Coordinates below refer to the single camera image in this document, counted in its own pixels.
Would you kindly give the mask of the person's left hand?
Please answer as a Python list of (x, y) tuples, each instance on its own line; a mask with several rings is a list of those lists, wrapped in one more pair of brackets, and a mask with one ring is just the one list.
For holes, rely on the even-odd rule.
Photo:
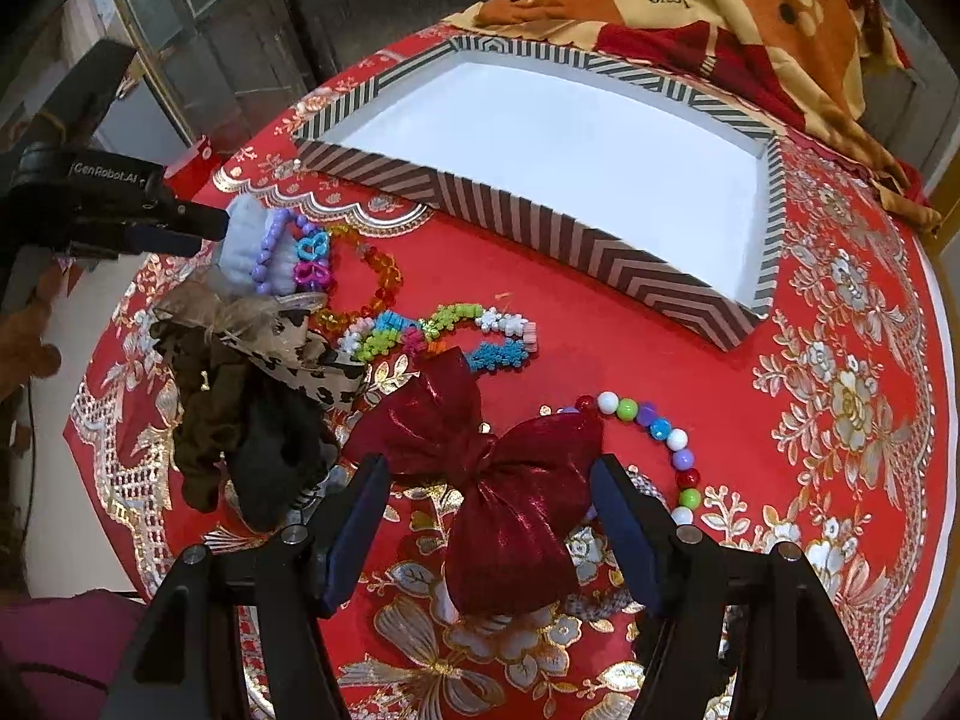
[(2, 317), (0, 332), (0, 400), (6, 400), (31, 379), (48, 379), (62, 366), (59, 349), (43, 339), (53, 300), (60, 293), (62, 270), (52, 262), (41, 273), (23, 309)]

